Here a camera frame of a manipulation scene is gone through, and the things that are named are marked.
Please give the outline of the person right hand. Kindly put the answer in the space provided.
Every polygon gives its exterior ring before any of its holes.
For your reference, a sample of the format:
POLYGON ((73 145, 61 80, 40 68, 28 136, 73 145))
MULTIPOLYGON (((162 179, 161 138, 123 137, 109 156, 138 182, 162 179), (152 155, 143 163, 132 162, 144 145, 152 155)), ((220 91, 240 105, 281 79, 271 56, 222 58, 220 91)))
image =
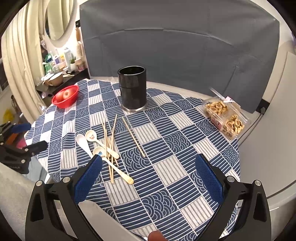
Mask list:
POLYGON ((155 230, 151 232, 148 235, 147 240, 148 241, 168 241, 159 230, 155 230))

